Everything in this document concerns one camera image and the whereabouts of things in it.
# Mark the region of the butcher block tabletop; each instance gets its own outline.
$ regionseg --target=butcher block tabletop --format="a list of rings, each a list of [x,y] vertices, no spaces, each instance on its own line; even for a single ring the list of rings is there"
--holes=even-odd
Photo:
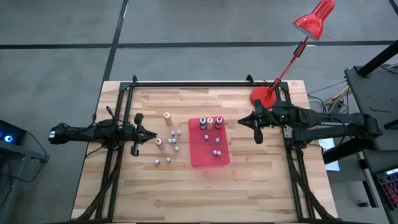
[[[309,108],[304,82],[287,81],[296,106]],[[97,107],[97,121],[115,111],[120,82],[104,82]],[[253,130],[237,120],[254,109],[249,101],[253,87],[135,87],[130,121],[144,115],[143,126],[165,142],[159,150],[155,139],[139,146],[139,157],[130,155],[126,142],[114,222],[294,222],[297,221],[289,169],[280,128],[264,128],[264,142],[256,144]],[[123,99],[123,117],[126,97]],[[174,124],[167,126],[164,113]],[[231,162],[227,166],[193,168],[190,163],[188,120],[224,117]],[[169,145],[171,130],[181,130],[177,144]],[[97,149],[90,143],[88,151]],[[100,190],[106,149],[89,155],[83,165],[72,218],[83,213]],[[304,150],[311,191],[333,216],[337,216],[321,150]],[[110,190],[104,203],[107,212]],[[303,193],[300,198],[308,217]]]

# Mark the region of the red desk lamp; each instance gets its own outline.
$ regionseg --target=red desk lamp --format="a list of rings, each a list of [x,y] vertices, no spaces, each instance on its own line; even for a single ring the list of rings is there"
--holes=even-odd
[[[289,64],[286,66],[285,70],[275,81],[272,87],[260,86],[253,89],[250,101],[254,105],[254,100],[261,100],[262,105],[265,108],[270,108],[276,101],[275,89],[278,87],[282,78],[292,66],[294,60],[300,57],[305,46],[307,45],[307,40],[311,37],[313,40],[319,40],[323,31],[323,21],[329,16],[330,12],[335,8],[335,0],[321,0],[311,14],[302,16],[294,21],[293,25],[303,32],[306,37],[297,46],[293,53],[293,58],[290,60]]]

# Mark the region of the red pegboard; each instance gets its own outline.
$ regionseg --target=red pegboard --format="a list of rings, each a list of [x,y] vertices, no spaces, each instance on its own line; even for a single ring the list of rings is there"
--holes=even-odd
[[[200,129],[200,118],[193,118],[188,121],[189,145],[191,150],[191,165],[193,167],[225,166],[229,164],[228,142],[226,139],[224,118],[220,129]],[[219,138],[220,143],[216,144],[215,139]],[[220,156],[213,155],[213,151],[221,151]]]

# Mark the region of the blue light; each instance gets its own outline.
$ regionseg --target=blue light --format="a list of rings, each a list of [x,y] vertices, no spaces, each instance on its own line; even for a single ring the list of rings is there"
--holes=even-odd
[[[12,136],[6,136],[6,137],[4,137],[4,140],[6,142],[11,142],[12,141]]]

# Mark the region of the concrete floor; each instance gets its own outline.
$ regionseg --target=concrete floor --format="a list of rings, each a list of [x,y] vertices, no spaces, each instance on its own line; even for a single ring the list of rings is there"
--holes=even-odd
[[[291,23],[317,2],[130,0],[119,42],[300,41],[304,36]],[[3,0],[0,44],[109,44],[121,5],[122,0]],[[395,40],[397,22],[387,0],[336,0],[322,41]],[[366,63],[385,47],[308,46],[286,79],[305,80],[310,92],[344,80],[345,68]],[[110,80],[130,80],[133,74],[139,80],[242,80],[247,74],[273,80],[294,49],[118,49]],[[24,184],[13,223],[69,219],[86,144],[54,146],[48,133],[59,122],[90,123],[108,55],[109,49],[0,50],[0,94],[5,96],[0,98],[0,119],[34,133],[51,155],[38,178]],[[327,99],[344,86],[314,95]],[[350,111],[357,110],[351,96]],[[386,222],[381,209],[356,206],[366,198],[362,185],[331,186],[340,218]]]

